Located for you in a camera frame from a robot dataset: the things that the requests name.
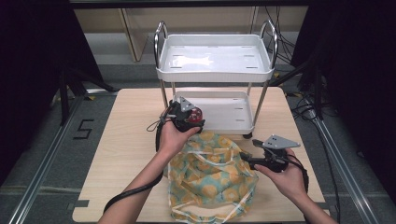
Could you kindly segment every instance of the metal cart handle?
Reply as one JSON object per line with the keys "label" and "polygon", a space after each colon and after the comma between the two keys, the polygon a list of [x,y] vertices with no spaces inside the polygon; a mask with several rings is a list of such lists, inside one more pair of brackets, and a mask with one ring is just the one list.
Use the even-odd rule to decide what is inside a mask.
{"label": "metal cart handle", "polygon": [[275,26],[273,25],[273,23],[271,22],[270,19],[264,21],[264,23],[262,24],[262,30],[260,31],[260,38],[263,39],[264,38],[264,31],[265,31],[265,27],[267,26],[267,24],[270,24],[271,26],[271,30],[273,32],[273,36],[274,36],[274,49],[273,49],[273,57],[271,59],[271,69],[275,68],[275,62],[276,62],[276,57],[277,57],[277,32],[275,29]]}
{"label": "metal cart handle", "polygon": [[157,68],[160,68],[160,57],[159,57],[159,51],[158,51],[158,41],[159,41],[159,34],[161,29],[163,28],[163,37],[165,39],[168,38],[168,30],[166,29],[166,24],[164,21],[160,21],[158,24],[158,28],[155,31],[155,36],[154,36],[154,57],[155,57],[155,65]]}

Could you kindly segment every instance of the fabric bag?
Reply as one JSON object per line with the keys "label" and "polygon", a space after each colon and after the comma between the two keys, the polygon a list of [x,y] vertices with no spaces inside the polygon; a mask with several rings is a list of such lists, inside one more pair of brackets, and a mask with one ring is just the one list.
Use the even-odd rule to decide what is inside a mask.
{"label": "fabric bag", "polygon": [[259,178],[241,151],[212,132],[192,136],[168,164],[171,216],[185,223],[223,223],[244,215]]}

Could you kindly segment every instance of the gray floor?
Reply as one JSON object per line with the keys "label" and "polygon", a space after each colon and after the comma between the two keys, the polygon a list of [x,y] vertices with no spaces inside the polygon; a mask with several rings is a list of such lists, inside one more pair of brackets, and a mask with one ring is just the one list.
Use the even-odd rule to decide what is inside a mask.
{"label": "gray floor", "polygon": [[[120,35],[87,35],[92,46],[95,59],[107,84],[118,88],[158,88],[156,71],[153,65],[152,46],[145,49],[142,62],[133,63],[129,55],[126,39]],[[279,62],[278,70],[287,71],[291,66]],[[282,87],[289,95],[296,92],[295,77]],[[88,89],[95,86],[87,83]],[[37,197],[30,208],[25,223],[73,223],[73,206],[78,199],[80,189],[88,173],[94,152],[106,125],[106,119],[116,96],[112,94],[95,95],[86,98],[71,120],[70,127],[64,135],[64,140],[43,180]],[[294,108],[302,100],[298,96],[288,96],[290,108]],[[88,139],[75,139],[85,133],[78,132],[82,120],[83,128],[92,129]],[[0,191],[0,223],[7,223],[16,208],[25,189],[33,179],[40,162],[50,148],[52,139],[58,132],[61,120],[60,102],[55,98],[52,108],[42,123],[36,137],[25,151],[7,181]],[[357,156],[357,147],[351,139],[347,128],[340,118],[336,117],[336,110],[330,106],[324,109],[324,121],[335,144],[346,161],[347,168],[359,184],[364,197],[373,208],[378,223],[395,223],[396,207],[389,199],[381,184],[375,177],[364,158]],[[329,166],[326,162],[325,151],[318,137],[318,131],[311,121],[295,120],[303,138],[308,156],[314,167],[318,182],[335,217],[335,194]],[[345,181],[340,176],[332,162],[334,177],[341,203],[341,223],[363,223]]]}

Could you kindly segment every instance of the wooden table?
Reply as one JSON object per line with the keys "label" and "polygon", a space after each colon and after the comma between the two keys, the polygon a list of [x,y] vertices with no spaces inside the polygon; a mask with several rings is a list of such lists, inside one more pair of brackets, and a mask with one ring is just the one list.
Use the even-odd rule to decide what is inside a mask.
{"label": "wooden table", "polygon": [[[246,88],[215,90],[245,91]],[[256,111],[261,91],[262,88],[251,90],[249,100],[253,113]],[[88,206],[75,208],[73,219],[76,222],[96,222],[108,200],[122,192],[152,158],[155,153],[155,132],[150,133],[146,129],[158,120],[163,110],[160,89],[125,89],[119,92],[78,198],[79,201],[88,201]],[[273,133],[301,143],[301,147],[294,151],[308,171],[309,196],[317,203],[324,203],[301,136],[280,88],[268,88],[253,138],[266,140]],[[254,147],[251,140],[244,139],[241,135],[229,137],[255,157],[263,157],[263,150]],[[250,211],[244,217],[231,220],[232,222],[304,220],[302,213],[277,190],[270,179],[260,173],[258,176],[260,179]],[[170,217],[167,186],[168,179],[165,177],[153,188],[138,221],[174,222]]]}

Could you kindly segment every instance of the white tray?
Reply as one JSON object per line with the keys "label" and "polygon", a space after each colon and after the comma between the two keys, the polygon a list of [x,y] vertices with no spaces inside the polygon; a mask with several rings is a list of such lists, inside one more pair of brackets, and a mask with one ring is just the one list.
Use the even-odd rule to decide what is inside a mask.
{"label": "white tray", "polygon": [[199,107],[204,130],[223,134],[249,134],[254,130],[248,95],[244,91],[177,91]]}
{"label": "white tray", "polygon": [[[165,39],[160,55],[162,28]],[[163,21],[154,50],[158,78],[165,82],[264,82],[274,72],[276,57],[274,50],[270,60],[262,35],[167,35]]]}

